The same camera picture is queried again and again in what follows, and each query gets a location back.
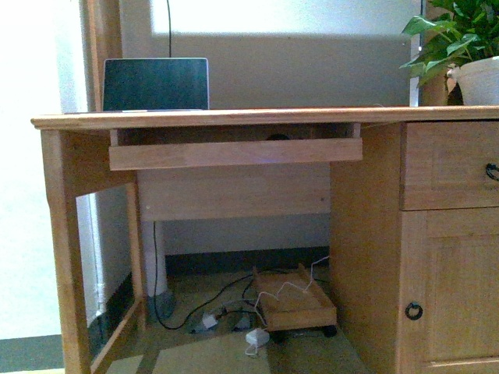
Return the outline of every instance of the caster wheel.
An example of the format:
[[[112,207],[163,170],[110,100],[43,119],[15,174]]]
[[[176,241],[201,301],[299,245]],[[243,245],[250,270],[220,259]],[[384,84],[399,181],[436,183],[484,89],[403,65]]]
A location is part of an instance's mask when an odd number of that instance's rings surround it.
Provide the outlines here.
[[[335,325],[324,326],[322,331],[324,332],[325,337],[333,337],[338,333]]]
[[[286,340],[286,334],[284,331],[272,331],[271,332],[271,339],[276,344],[282,344]]]

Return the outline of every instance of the wooden cart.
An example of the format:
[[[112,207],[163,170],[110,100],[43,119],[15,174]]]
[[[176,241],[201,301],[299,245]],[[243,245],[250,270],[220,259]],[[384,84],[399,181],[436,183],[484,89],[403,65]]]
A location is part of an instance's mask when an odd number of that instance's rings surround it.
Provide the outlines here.
[[[301,263],[293,273],[261,274],[256,268],[253,272],[258,293],[276,295],[280,290],[278,299],[263,294],[259,304],[267,331],[275,340],[282,338],[278,332],[311,327],[323,327],[327,337],[336,334],[336,308],[317,282],[312,280],[306,291],[298,289],[305,289],[311,281]]]

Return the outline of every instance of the white flower pot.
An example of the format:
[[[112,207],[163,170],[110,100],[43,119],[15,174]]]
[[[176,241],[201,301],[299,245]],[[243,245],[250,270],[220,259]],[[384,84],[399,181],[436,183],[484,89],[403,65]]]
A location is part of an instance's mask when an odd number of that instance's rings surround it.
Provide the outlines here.
[[[499,56],[469,62],[448,76],[459,83],[464,105],[499,104]]]

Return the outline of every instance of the desk drawer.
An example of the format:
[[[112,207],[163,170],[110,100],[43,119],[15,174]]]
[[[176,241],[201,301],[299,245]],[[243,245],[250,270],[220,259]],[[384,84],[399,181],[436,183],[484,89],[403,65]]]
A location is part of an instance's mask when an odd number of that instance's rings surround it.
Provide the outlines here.
[[[295,164],[362,159],[362,140],[300,139],[112,146],[111,170]]]
[[[499,206],[499,122],[409,123],[402,130],[402,209]]]

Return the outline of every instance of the door knob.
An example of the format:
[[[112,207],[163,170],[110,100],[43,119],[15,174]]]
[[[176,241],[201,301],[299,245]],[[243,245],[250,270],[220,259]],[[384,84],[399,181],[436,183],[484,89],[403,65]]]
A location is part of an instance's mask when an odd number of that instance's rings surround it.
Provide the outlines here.
[[[417,321],[423,316],[423,308],[417,302],[411,302],[405,308],[405,316],[412,321]]]

